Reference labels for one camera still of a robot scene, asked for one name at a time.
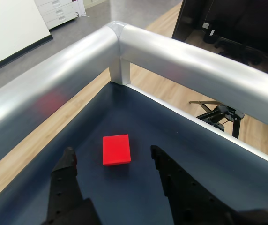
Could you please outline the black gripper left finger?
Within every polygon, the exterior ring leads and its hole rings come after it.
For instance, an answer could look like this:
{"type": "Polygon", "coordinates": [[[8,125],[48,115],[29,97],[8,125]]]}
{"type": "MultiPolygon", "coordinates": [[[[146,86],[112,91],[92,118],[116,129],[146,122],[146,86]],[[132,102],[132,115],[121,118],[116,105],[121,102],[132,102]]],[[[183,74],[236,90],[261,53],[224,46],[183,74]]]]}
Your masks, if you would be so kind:
{"type": "Polygon", "coordinates": [[[73,148],[64,150],[51,172],[47,217],[44,225],[100,225],[91,199],[83,199],[77,182],[73,148]]]}

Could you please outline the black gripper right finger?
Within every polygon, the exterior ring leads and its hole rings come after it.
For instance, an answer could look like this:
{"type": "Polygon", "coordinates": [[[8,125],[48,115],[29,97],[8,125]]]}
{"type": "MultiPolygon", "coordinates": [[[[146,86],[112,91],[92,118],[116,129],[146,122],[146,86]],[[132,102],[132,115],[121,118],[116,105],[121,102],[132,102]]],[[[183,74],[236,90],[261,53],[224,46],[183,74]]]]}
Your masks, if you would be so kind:
{"type": "Polygon", "coordinates": [[[158,146],[150,147],[176,225],[240,225],[233,209],[211,194],[158,146]]]}

